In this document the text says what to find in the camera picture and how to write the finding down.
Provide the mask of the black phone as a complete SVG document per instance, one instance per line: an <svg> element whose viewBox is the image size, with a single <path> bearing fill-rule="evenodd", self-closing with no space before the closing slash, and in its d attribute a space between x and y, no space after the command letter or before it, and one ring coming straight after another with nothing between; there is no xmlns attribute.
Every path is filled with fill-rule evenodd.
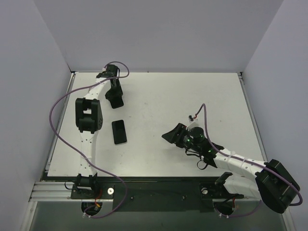
<svg viewBox="0 0 308 231"><path fill-rule="evenodd" d="M127 142L124 120L113 121L112 131L115 145L120 145Z"/></svg>
<svg viewBox="0 0 308 231"><path fill-rule="evenodd" d="M121 96L113 97L109 101L110 101L110 105L113 109L117 109L117 108L124 106L124 102L123 102L123 99L122 99Z"/></svg>

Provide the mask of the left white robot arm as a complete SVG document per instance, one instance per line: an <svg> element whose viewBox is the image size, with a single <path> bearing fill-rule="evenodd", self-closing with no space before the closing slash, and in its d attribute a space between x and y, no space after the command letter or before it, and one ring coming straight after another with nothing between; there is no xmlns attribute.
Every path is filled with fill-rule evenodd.
<svg viewBox="0 0 308 231"><path fill-rule="evenodd" d="M117 78L119 74L120 69L116 65L107 64L105 70L96 76L97 86L91 87L83 98L77 98L75 101L76 126L80 132L81 152L84 154L80 158L75 186L78 190L82 189L88 198L94 198L101 192L97 170L91 166L95 164L97 136L103 126L103 114L98 98L106 83L101 81L113 77L110 80L111 88L105 94L105 98L113 109L122 107L124 102L121 84Z"/></svg>

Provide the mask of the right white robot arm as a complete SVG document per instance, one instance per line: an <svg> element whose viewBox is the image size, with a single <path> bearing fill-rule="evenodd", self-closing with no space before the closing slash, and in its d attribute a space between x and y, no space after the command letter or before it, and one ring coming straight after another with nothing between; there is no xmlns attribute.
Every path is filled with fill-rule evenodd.
<svg viewBox="0 0 308 231"><path fill-rule="evenodd" d="M284 213L293 200L300 196L300 187L278 160L257 161L232 153L213 143L201 127L177 124L162 135L167 142L192 152L206 166L223 169L228 177L215 184L216 194L225 197L238 194L262 200L276 213Z"/></svg>

